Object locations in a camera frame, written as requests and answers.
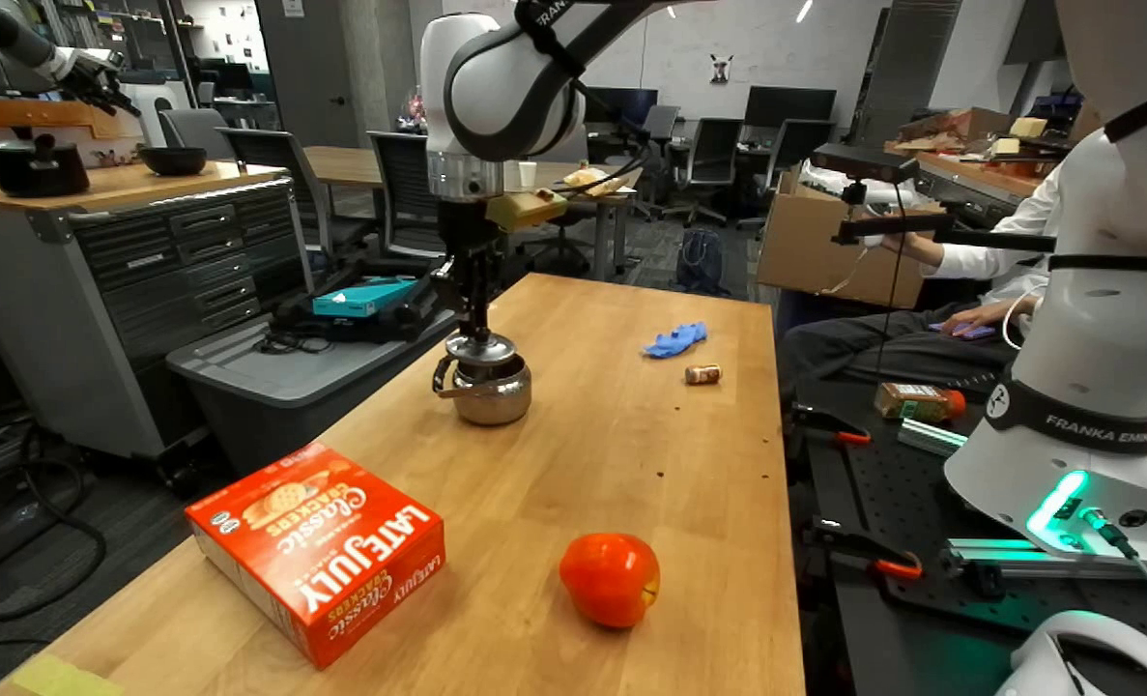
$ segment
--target cracker box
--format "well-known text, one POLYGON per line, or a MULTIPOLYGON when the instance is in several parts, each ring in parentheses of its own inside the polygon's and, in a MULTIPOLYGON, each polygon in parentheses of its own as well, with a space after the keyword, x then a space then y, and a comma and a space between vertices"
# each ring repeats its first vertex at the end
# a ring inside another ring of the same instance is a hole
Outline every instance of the cracker box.
POLYGON ((445 565, 436 513, 318 441, 186 515, 203 554, 318 668, 445 565))

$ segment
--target paper cup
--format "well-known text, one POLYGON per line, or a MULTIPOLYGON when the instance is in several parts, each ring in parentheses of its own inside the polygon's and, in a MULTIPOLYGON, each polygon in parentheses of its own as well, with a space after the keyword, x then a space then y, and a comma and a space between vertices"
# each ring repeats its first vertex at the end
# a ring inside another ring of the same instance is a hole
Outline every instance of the paper cup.
POLYGON ((535 173, 538 172, 538 163, 517 163, 517 181, 521 187, 530 189, 535 187, 535 173))

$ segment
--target rubber glove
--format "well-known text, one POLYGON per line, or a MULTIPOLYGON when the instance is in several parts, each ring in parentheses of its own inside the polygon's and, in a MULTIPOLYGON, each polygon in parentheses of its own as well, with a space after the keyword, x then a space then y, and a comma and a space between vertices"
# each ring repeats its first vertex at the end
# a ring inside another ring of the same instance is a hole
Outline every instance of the rubber glove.
POLYGON ((684 323, 672 329, 671 334, 655 336, 654 345, 647 345, 645 351, 651 358, 671 358, 672 355, 679 355, 688 351, 689 345, 697 343, 697 341, 705 339, 705 322, 684 323))

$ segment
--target black pot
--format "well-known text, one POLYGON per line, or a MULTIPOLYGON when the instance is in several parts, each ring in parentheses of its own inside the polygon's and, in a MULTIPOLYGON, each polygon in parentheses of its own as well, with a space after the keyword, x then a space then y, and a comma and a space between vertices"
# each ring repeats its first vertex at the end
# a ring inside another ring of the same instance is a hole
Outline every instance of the black pot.
POLYGON ((16 198, 83 194, 88 172, 73 142, 56 144, 53 135, 0 141, 0 189, 16 198))
POLYGON ((145 147, 139 158, 159 175, 197 175, 208 153, 203 147, 145 147))

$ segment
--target black bowl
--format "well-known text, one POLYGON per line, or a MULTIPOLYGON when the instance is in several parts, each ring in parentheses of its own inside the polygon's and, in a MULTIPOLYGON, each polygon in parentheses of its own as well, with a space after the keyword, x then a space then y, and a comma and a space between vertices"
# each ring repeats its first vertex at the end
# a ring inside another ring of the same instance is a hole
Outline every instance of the black bowl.
POLYGON ((197 175, 208 162, 203 147, 145 147, 139 158, 159 175, 197 175))

